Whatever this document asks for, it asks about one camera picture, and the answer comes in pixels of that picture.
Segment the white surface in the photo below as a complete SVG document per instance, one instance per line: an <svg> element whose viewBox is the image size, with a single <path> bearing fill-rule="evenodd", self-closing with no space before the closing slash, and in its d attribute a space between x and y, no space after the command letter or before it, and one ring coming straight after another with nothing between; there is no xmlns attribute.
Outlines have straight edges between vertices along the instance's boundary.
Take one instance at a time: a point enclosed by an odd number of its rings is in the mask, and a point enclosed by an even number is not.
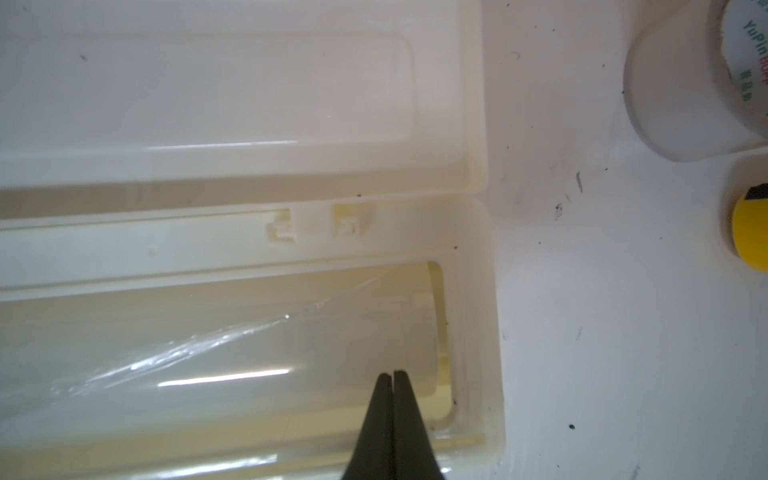
<svg viewBox="0 0 768 480"><path fill-rule="evenodd" d="M768 276L720 228L768 159L666 161L621 97L672 4L484 3L507 450L451 480L768 478Z"/></svg>

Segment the white plastic tray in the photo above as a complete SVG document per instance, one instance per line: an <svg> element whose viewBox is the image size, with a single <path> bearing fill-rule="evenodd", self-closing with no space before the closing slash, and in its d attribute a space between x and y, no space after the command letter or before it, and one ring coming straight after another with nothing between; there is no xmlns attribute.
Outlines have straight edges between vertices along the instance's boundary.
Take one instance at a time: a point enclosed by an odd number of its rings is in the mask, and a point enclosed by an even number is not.
<svg viewBox="0 0 768 480"><path fill-rule="evenodd" d="M0 6L0 469L338 475L376 375L504 445L479 4Z"/></svg>

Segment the tape roll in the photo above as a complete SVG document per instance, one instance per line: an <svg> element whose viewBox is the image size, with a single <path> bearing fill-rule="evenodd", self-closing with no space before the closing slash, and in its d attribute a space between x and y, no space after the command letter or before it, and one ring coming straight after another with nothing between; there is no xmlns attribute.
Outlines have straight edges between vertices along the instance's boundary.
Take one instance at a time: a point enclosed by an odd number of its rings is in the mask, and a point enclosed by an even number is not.
<svg viewBox="0 0 768 480"><path fill-rule="evenodd" d="M688 0L638 36L624 92L638 134L670 160L768 145L768 0Z"/></svg>

